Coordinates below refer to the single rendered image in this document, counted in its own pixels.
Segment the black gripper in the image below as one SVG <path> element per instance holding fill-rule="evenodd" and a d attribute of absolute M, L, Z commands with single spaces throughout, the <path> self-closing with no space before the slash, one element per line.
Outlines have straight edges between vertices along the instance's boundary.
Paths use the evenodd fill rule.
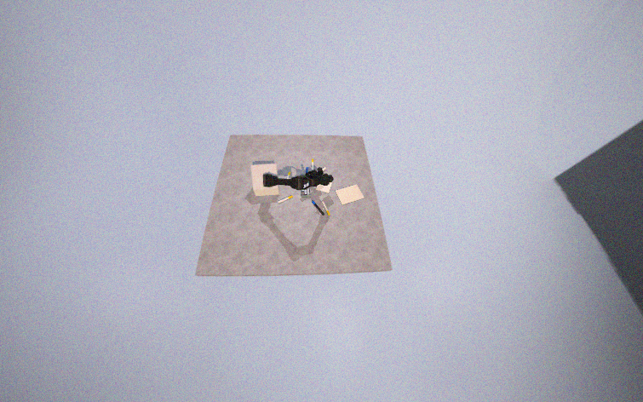
<path fill-rule="evenodd" d="M 318 172 L 317 172 L 317 170 L 318 170 Z M 308 173 L 305 173 L 306 175 L 304 175 L 304 176 L 306 176 L 308 178 L 314 178 L 316 175 L 322 175 L 324 173 L 323 169 L 321 167 L 317 168 L 317 170 L 314 169 L 314 170 L 308 171 Z M 303 184 L 304 185 L 309 182 L 309 179 L 306 178 L 306 177 L 303 177 Z"/>

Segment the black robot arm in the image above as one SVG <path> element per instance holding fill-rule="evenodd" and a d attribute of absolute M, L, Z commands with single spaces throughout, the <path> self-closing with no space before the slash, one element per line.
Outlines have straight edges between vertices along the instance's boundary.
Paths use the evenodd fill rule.
<path fill-rule="evenodd" d="M 306 176 L 300 175 L 292 177 L 291 179 L 282 179 L 278 178 L 276 175 L 266 173 L 263 175 L 263 186 L 272 187 L 277 185 L 285 185 L 291 186 L 296 190 L 307 190 L 309 187 L 316 187 L 318 185 L 328 186 L 330 182 L 334 180 L 333 176 L 328 174 L 316 175 L 314 178 L 306 177 L 309 179 L 309 186 L 303 188 L 303 177 Z"/>

